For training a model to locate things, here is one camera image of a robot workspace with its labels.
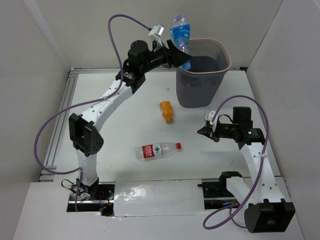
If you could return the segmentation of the red label water bottle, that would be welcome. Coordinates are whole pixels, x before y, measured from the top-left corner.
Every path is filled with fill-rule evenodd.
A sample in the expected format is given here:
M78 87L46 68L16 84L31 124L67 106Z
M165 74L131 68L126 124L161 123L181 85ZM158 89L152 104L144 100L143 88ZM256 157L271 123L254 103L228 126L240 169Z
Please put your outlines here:
M158 142L142 145L135 149L135 157L140 161L149 161L171 157L182 150L180 142Z

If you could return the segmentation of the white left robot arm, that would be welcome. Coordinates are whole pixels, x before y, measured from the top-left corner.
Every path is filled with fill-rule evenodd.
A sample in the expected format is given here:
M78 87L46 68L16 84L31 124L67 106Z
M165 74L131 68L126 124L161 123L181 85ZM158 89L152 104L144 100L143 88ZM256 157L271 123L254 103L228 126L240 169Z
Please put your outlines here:
M76 184L86 199L92 200L99 193L97 154L104 144L100 134L104 123L142 86L147 72L160 66L178 68L191 58L191 55L179 50L171 40L167 41L167 46L153 43L152 50L145 41L136 40L131 44L128 58L120 65L120 72L102 100L91 104L81 114L73 113L69 116L69 136L81 168Z

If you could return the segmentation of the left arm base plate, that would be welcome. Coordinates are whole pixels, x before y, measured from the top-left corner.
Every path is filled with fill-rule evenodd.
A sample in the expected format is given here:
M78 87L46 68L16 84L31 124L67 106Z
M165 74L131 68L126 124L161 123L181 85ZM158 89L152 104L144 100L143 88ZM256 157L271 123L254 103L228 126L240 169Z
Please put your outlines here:
M77 212L98 212L104 217L114 216L115 184L100 183L97 190L93 191L93 196L83 190L80 190L76 196L75 184L65 188L69 190L67 212L76 212L75 203L77 202Z

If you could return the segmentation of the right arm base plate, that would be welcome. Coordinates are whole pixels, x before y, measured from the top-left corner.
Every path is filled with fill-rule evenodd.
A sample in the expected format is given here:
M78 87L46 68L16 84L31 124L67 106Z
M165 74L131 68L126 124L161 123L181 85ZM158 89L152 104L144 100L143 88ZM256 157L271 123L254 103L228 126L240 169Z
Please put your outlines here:
M204 209L217 210L232 204L238 204L236 198L228 191L222 189L218 180L205 180L197 184L202 189Z

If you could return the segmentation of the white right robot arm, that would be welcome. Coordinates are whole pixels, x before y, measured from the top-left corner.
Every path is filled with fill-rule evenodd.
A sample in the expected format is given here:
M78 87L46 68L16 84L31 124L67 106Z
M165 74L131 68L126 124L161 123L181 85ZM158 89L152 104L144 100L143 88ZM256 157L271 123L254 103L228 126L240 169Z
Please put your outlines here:
M211 119L212 139L232 139L237 143L253 181L249 187L240 176L232 176L220 181L218 190L223 196L233 194L243 205L244 222L250 233L285 232L296 209L278 187L267 155L268 140L260 128L253 127L251 116L250 107L238 106L233 108L230 123L221 123L218 114Z

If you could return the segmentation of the orange juice bottle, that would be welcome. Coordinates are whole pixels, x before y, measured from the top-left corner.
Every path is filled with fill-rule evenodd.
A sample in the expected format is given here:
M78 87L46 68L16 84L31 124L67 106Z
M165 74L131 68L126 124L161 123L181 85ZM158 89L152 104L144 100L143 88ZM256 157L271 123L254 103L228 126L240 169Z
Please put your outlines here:
M172 105L169 101L163 101L159 104L161 109L162 117L167 124L171 124L174 121L174 112Z

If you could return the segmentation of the green label clear bottle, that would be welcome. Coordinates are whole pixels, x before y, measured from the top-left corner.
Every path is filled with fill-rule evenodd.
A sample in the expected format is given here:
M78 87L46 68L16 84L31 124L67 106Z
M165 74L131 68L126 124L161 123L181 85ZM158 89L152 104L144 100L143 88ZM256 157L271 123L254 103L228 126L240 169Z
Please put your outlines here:
M196 80L186 80L184 83L188 88L204 88L208 84L205 80L196 79Z

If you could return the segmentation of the blue label water bottle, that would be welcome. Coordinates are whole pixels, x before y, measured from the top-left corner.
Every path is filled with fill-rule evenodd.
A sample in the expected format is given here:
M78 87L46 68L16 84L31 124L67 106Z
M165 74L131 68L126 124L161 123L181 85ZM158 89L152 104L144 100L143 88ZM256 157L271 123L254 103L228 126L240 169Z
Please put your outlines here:
M170 35L174 45L186 54L189 53L188 44L190 40L190 24L184 14L174 17L170 29Z

